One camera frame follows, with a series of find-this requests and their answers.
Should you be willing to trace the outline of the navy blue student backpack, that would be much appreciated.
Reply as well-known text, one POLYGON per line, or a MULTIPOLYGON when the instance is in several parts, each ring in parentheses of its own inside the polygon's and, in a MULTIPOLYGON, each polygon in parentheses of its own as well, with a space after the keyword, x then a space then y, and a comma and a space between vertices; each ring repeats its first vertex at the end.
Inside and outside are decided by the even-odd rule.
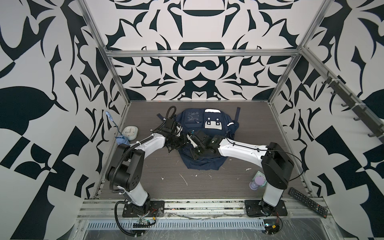
MULTIPOLYGON (((238 107, 235 117, 231 118, 230 115, 218 109, 186 109, 176 115, 176 121, 183 127, 183 134, 187 135, 187 133, 192 130, 195 130, 196 132, 202 130, 212 137, 214 135, 223 135, 230 140, 233 140, 235 132, 240 126, 238 122, 240 110, 241 108, 238 107)), ((221 157, 210 160, 193 161, 187 156, 187 151, 191 146, 192 145, 189 142, 184 148, 177 150, 188 169, 219 170, 227 160, 227 157, 221 157)))

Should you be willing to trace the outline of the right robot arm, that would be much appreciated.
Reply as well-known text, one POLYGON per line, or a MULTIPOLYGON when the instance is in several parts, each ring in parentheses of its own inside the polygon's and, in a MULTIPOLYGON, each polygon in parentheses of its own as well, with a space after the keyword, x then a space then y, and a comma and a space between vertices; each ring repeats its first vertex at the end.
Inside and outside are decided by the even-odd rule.
POLYGON ((266 145, 251 145, 215 135, 210 137, 203 131, 188 134, 193 145, 191 154, 195 160, 208 157, 231 157, 243 160, 263 169, 267 181, 262 200, 259 203, 261 216, 270 216, 276 211, 283 192, 288 188, 294 169, 292 154, 283 151, 280 145, 271 142, 266 145))

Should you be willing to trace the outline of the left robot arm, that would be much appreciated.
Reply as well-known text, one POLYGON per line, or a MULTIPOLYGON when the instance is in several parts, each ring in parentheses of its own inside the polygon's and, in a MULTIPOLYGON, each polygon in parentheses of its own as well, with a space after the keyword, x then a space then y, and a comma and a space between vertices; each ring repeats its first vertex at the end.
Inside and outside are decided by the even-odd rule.
POLYGON ((145 212, 151 202, 150 195, 141 185, 145 158, 162 148, 171 152, 187 144, 183 127, 176 121, 176 110, 171 106, 163 122, 151 131, 149 137, 131 145, 118 145, 105 173, 112 193, 124 196, 129 204, 143 208, 145 212))

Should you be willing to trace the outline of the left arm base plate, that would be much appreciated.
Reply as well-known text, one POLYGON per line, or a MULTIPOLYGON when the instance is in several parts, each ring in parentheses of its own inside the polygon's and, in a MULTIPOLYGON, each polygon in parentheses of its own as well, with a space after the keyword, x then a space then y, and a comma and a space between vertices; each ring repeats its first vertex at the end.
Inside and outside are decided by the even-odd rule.
POLYGON ((143 206, 125 204, 123 218, 156 217, 162 215, 165 209, 164 201, 146 201, 143 206))

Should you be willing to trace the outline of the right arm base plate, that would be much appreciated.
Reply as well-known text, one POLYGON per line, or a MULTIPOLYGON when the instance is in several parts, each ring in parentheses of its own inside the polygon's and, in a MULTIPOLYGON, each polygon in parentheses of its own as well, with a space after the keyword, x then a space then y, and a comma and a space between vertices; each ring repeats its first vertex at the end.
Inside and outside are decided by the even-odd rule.
POLYGON ((248 217, 269 217, 277 216, 286 217, 288 215, 287 207, 283 200, 279 200, 277 206, 273 207, 263 200, 245 200, 245 211, 248 217))

